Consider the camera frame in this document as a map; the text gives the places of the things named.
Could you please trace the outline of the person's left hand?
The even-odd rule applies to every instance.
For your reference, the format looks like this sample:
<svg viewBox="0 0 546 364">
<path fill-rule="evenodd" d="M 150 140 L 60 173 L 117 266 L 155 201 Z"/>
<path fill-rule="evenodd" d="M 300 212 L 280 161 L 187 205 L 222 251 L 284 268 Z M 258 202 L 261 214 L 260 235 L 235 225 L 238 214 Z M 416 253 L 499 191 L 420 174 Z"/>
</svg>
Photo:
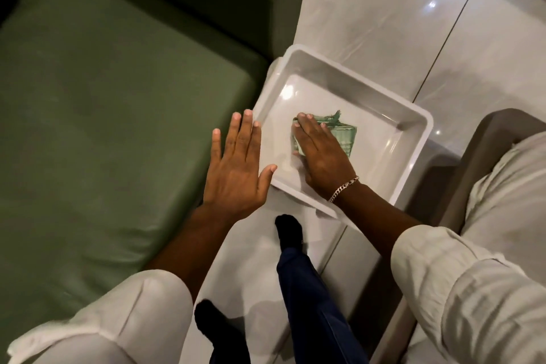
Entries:
<svg viewBox="0 0 546 364">
<path fill-rule="evenodd" d="M 247 154 L 239 154 L 239 130 L 242 113 L 231 116 L 228 133 L 222 146 L 222 160 L 212 160 L 206 177 L 204 202 L 260 203 L 262 207 L 268 195 L 258 195 L 258 177 L 262 127 L 253 120 L 251 141 Z"/>
</svg>

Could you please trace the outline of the person's right hand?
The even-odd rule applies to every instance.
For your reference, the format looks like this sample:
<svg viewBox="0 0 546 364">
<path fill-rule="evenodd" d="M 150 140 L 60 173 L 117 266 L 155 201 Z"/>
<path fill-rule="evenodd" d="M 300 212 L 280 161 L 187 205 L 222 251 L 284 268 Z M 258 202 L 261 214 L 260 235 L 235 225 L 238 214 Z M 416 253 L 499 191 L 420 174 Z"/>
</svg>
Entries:
<svg viewBox="0 0 546 364">
<path fill-rule="evenodd" d="M 304 153 L 306 182 L 324 200 L 333 203 L 343 189 L 359 181 L 338 141 L 334 146 L 301 147 L 301 150 Z"/>
</svg>

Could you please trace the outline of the green cloth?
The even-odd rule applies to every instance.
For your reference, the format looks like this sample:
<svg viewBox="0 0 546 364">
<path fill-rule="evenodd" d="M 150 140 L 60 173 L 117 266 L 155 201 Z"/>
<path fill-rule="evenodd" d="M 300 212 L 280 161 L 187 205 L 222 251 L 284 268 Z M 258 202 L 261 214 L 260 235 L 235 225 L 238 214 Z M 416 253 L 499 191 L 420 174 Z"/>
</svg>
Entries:
<svg viewBox="0 0 546 364">
<path fill-rule="evenodd" d="M 324 124 L 328 128 L 347 157 L 350 157 L 358 129 L 357 126 L 341 122 L 341 116 L 341 110 L 338 109 L 334 114 L 325 116 L 314 115 L 314 118 L 319 125 Z"/>
</svg>

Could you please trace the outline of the person's left forearm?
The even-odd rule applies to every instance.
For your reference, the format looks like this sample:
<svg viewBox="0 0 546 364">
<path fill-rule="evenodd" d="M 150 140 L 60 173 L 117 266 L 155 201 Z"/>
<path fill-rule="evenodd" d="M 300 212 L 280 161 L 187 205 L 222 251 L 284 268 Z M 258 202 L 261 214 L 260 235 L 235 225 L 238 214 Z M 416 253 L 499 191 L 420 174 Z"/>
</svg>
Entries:
<svg viewBox="0 0 546 364">
<path fill-rule="evenodd" d="M 181 231 L 147 263 L 145 270 L 167 271 L 180 278 L 195 302 L 231 228 L 260 206 L 256 202 L 204 202 L 183 223 Z"/>
</svg>

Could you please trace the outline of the person's right forearm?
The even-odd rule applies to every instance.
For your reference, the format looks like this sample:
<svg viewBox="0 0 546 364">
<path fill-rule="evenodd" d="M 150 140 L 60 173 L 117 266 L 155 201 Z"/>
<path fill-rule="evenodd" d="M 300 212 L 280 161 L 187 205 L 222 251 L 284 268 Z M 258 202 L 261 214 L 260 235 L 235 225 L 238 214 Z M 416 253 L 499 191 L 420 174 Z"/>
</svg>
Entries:
<svg viewBox="0 0 546 364">
<path fill-rule="evenodd" d="M 420 224 L 359 181 L 343 189 L 333 203 L 387 260 L 399 236 Z"/>
</svg>

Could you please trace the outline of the black sock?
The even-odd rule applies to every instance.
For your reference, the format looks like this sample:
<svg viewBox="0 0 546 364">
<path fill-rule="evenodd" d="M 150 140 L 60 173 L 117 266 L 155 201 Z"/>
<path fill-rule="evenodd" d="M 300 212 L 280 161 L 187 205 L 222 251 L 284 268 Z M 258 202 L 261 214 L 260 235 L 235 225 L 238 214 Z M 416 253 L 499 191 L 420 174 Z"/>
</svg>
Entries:
<svg viewBox="0 0 546 364">
<path fill-rule="evenodd" d="M 303 252 L 303 228 L 299 221 L 290 214 L 282 214 L 275 218 L 275 226 L 281 251 L 294 249 Z"/>
<path fill-rule="evenodd" d="M 251 364 L 245 335 L 209 299 L 195 306 L 194 318 L 214 348 L 209 364 Z"/>
</svg>

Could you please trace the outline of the white plastic tray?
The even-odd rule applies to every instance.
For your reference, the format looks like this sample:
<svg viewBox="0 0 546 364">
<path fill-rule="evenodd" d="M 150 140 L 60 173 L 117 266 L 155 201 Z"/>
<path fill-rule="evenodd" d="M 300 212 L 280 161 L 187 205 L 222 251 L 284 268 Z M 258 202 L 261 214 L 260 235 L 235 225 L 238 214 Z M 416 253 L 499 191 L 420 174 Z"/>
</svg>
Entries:
<svg viewBox="0 0 546 364">
<path fill-rule="evenodd" d="M 340 122 L 357 128 L 350 161 L 360 181 L 395 204 L 433 129 L 431 114 L 303 45 L 291 46 L 270 69 L 253 115 L 262 126 L 260 168 L 277 165 L 272 186 L 327 216 L 344 217 L 305 183 L 291 140 L 297 113 L 340 111 Z"/>
</svg>

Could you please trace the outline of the green sofa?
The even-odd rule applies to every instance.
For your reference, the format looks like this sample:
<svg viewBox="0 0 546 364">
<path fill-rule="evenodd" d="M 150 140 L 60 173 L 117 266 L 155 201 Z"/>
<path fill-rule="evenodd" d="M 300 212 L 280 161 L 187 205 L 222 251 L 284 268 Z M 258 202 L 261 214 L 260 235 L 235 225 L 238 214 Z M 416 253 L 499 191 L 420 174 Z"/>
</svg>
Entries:
<svg viewBox="0 0 546 364">
<path fill-rule="evenodd" d="M 0 0 L 0 364 L 139 272 L 303 0 Z"/>
</svg>

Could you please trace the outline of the navy blue trousers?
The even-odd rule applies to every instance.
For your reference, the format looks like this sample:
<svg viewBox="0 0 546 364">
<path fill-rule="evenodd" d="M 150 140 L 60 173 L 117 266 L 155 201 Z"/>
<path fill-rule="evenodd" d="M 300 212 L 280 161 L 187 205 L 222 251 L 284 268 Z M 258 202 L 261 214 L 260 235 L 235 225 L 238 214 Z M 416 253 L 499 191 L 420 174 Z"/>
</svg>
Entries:
<svg viewBox="0 0 546 364">
<path fill-rule="evenodd" d="M 369 364 L 323 280 L 301 250 L 282 250 L 277 273 L 296 364 Z"/>
</svg>

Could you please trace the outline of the white shirt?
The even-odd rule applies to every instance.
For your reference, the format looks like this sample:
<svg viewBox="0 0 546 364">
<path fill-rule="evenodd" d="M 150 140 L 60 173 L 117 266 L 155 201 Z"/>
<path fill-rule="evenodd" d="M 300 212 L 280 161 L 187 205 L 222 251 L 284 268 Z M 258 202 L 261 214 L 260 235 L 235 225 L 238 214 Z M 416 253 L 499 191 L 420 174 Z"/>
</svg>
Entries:
<svg viewBox="0 0 546 364">
<path fill-rule="evenodd" d="M 546 286 L 445 227 L 419 224 L 396 241 L 393 278 L 419 326 L 458 364 L 546 364 Z M 68 321 L 14 340 L 9 364 L 179 364 L 194 316 L 184 282 L 133 274 Z"/>
</svg>

